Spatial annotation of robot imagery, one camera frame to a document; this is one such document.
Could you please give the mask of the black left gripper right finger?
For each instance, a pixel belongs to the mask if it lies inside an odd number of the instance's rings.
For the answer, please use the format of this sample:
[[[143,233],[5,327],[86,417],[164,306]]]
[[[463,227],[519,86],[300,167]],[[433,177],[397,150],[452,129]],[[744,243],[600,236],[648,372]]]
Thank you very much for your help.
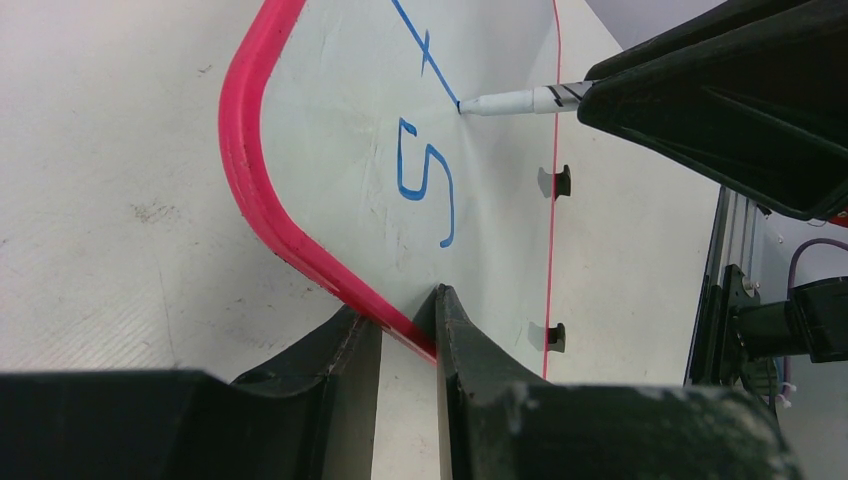
[[[774,417],[719,387],[556,385],[433,292],[445,479],[798,479]]]

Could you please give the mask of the blue white whiteboard marker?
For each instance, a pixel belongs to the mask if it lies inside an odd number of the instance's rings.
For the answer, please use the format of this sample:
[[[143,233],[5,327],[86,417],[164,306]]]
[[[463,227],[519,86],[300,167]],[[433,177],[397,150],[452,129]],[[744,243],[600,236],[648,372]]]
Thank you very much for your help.
[[[581,81],[482,95],[460,101],[458,112],[461,115],[502,116],[576,111],[593,84],[593,81]]]

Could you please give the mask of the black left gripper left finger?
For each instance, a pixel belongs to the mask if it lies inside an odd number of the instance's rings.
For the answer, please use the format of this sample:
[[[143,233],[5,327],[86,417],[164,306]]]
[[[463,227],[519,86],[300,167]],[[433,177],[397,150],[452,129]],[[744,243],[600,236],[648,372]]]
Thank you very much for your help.
[[[224,382],[199,370],[1,378],[5,479],[367,479],[382,333],[350,308]]]

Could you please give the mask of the pink framed whiteboard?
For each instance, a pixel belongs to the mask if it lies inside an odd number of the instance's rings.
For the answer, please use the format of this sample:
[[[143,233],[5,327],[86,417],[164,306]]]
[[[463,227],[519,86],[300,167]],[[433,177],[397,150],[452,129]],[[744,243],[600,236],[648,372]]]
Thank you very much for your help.
[[[561,63],[552,1],[266,1],[221,90],[231,192],[273,253],[417,353],[447,284],[545,375],[558,121],[457,103]]]

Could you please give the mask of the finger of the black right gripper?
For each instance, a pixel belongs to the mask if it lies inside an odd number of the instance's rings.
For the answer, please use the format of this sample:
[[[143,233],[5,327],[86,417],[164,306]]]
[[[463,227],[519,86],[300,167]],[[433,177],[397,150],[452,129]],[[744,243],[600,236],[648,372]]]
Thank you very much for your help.
[[[589,127],[785,216],[847,204],[847,17],[766,20],[593,81]]]
[[[674,51],[696,45],[766,20],[788,20],[789,25],[800,23],[801,14],[811,7],[833,6],[837,12],[847,12],[846,1],[726,1],[719,6],[658,34],[640,44],[595,64],[585,80],[598,81],[627,68],[638,66]]]

